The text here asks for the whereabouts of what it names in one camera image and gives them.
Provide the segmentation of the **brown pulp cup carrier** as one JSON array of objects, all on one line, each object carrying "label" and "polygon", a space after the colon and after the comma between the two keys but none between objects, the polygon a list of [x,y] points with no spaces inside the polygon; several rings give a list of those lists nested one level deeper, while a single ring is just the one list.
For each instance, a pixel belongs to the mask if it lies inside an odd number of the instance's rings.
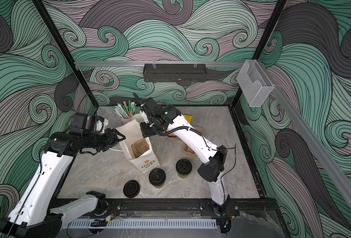
[{"label": "brown pulp cup carrier", "polygon": [[[204,133],[204,130],[200,127],[195,127],[195,129],[200,132],[201,134]],[[184,155],[186,155],[187,157],[190,157],[190,158],[195,158],[197,157],[197,154],[186,144],[186,143],[183,143],[182,145],[182,153]]]},{"label": "brown pulp cup carrier", "polygon": [[143,155],[146,151],[150,149],[150,146],[146,139],[143,138],[132,143],[131,148],[135,158],[139,158],[141,155]]}]

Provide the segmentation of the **black cup lid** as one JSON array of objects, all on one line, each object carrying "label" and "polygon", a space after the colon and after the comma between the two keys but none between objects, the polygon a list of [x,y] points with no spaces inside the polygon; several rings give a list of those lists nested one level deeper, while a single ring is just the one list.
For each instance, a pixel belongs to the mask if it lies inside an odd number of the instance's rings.
[{"label": "black cup lid", "polygon": [[176,171],[179,174],[188,175],[192,172],[192,164],[187,159],[180,159],[176,163]]},{"label": "black cup lid", "polygon": [[160,168],[153,169],[149,173],[149,182],[153,186],[162,185],[165,183],[165,180],[166,180],[165,171]]}]

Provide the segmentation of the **green paper coffee cup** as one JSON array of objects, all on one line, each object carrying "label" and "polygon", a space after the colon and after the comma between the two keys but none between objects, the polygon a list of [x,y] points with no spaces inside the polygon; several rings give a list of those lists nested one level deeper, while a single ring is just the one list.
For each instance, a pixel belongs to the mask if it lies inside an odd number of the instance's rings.
[{"label": "green paper coffee cup", "polygon": [[187,177],[188,177],[188,175],[179,174],[179,173],[178,173],[178,176],[179,176],[181,179],[185,179],[185,178],[187,178]]}]

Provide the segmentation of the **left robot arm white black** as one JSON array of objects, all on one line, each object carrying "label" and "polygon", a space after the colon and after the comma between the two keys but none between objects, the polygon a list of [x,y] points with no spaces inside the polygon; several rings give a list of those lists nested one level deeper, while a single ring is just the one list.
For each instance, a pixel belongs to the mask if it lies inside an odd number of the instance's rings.
[{"label": "left robot arm white black", "polygon": [[90,149],[105,152],[126,139],[107,125],[108,120],[103,117],[76,113],[69,129],[48,139],[27,190],[8,216],[0,219],[1,233],[15,238],[55,238],[63,227],[84,214],[105,214],[106,196],[96,191],[61,207],[48,207],[78,153],[90,153]]}]

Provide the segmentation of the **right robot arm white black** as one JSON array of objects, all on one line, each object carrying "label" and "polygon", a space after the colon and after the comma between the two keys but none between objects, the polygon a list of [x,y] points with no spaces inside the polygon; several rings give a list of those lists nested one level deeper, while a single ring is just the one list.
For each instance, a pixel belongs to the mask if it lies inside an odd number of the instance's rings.
[{"label": "right robot arm white black", "polygon": [[198,174],[209,183],[211,200],[216,206],[224,206],[228,199],[223,180],[228,148],[206,139],[173,105],[161,106],[153,98],[143,101],[136,93],[133,95],[139,102],[140,114],[144,119],[140,123],[143,137],[175,134],[181,139],[202,162]]}]

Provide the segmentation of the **pink holder with straws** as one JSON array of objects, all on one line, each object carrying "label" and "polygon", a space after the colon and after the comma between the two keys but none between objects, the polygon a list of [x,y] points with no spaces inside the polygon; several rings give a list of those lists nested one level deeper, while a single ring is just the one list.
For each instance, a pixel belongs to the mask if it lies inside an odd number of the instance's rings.
[{"label": "pink holder with straws", "polygon": [[127,124],[132,120],[132,117],[136,114],[136,103],[133,101],[123,101],[114,106],[113,111],[119,116],[123,125]]}]

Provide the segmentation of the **white paper gift bag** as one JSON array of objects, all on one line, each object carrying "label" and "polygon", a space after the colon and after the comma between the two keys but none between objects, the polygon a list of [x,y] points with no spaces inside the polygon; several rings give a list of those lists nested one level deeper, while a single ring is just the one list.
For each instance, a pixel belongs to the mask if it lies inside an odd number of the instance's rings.
[{"label": "white paper gift bag", "polygon": [[134,115],[130,122],[118,127],[117,131],[125,136],[125,140],[119,144],[127,160],[141,173],[147,175],[161,165],[149,138],[144,138],[142,135],[140,124],[143,122],[141,115]]}]

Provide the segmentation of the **yellow napkin stack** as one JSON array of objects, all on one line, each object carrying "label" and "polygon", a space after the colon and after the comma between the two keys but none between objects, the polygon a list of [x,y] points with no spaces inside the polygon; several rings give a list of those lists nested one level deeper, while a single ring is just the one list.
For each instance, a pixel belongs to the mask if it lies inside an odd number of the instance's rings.
[{"label": "yellow napkin stack", "polygon": [[185,119],[191,124],[193,117],[191,115],[183,115]]}]

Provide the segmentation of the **stack of black cup lids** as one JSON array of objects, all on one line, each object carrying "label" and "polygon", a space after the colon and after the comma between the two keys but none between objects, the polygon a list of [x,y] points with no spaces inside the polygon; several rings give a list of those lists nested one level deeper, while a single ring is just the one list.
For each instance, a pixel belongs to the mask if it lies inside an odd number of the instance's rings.
[{"label": "stack of black cup lids", "polygon": [[140,192],[140,184],[136,180],[128,181],[123,187],[123,194],[127,198],[135,198]]}]

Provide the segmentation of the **black wall tray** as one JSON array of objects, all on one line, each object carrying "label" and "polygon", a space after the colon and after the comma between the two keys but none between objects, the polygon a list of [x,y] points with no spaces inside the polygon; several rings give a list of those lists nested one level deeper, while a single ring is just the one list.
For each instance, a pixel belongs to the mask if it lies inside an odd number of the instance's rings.
[{"label": "black wall tray", "polygon": [[146,82],[204,82],[207,69],[204,64],[147,63],[143,69]]}]

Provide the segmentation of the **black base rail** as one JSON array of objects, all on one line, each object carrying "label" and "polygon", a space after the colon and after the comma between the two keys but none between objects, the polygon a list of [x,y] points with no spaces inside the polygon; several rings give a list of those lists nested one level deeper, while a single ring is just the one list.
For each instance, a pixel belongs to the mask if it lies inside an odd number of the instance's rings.
[{"label": "black base rail", "polygon": [[[214,215],[213,203],[208,198],[107,198],[107,211],[118,215],[128,212],[197,212],[200,215]],[[236,215],[244,210],[277,210],[278,204],[271,198],[229,198],[224,211]]]}]

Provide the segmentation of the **clear acrylic wall holder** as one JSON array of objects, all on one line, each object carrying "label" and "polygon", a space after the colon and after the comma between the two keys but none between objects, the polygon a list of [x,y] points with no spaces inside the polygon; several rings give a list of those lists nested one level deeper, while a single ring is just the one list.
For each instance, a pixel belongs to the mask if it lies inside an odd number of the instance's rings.
[{"label": "clear acrylic wall holder", "polygon": [[254,59],[244,62],[237,81],[251,108],[261,107],[274,89],[266,66]]}]

